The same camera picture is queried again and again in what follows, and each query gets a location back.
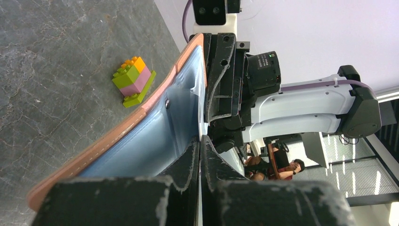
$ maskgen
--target black hair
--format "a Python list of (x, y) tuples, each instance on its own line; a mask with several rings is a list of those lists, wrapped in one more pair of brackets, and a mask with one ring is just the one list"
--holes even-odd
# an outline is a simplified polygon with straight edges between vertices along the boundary
[(302, 171), (305, 170), (305, 163), (304, 163), (302, 160), (300, 160), (300, 159), (295, 159), (294, 162), (299, 163), (299, 165), (301, 166), (301, 171), (299, 171), (299, 172), (302, 172)]

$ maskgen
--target person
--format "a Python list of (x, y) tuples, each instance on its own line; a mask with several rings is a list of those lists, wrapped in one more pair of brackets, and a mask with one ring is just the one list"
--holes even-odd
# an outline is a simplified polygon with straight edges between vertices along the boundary
[[(265, 162), (261, 157), (251, 157), (244, 167), (245, 176), (250, 180), (276, 180), (271, 163)], [(300, 159), (290, 162), (287, 167), (278, 169), (280, 180), (292, 180), (292, 176), (305, 170), (305, 163)]]

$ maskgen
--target lime green lego brick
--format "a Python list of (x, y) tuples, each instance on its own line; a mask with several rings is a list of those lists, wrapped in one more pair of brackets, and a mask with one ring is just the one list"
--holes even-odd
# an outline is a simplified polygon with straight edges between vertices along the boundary
[(135, 83), (137, 78), (140, 76), (135, 66), (126, 66), (125, 69), (119, 68), (115, 74), (113, 74), (112, 82), (118, 89), (130, 86)]
[(143, 101), (145, 95), (147, 94), (148, 90), (150, 89), (151, 84), (155, 79), (155, 76), (157, 76), (157, 73), (155, 71), (152, 71), (151, 76), (148, 79), (147, 83), (145, 84), (141, 93), (138, 93), (138, 94), (136, 93), (131, 97), (125, 97), (125, 99), (123, 101), (123, 106), (128, 108), (128, 107), (135, 106), (135, 105), (141, 103)]

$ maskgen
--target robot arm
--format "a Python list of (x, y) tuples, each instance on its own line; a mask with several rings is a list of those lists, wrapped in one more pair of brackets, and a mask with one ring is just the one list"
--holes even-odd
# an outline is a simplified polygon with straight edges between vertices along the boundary
[(378, 101), (353, 66), (319, 80), (281, 85), (276, 52), (252, 56), (249, 42), (236, 41), (240, 1), (227, 1), (219, 11), (223, 0), (192, 2), (194, 31), (205, 35), (205, 120), (219, 153), (264, 137), (322, 132), (361, 138), (381, 128)]

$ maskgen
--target black bracket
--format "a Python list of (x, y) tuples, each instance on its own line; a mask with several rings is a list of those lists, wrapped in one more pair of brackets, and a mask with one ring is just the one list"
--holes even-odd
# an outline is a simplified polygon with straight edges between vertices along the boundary
[(225, 0), (192, 0), (195, 22), (198, 25), (224, 25), (226, 23)]

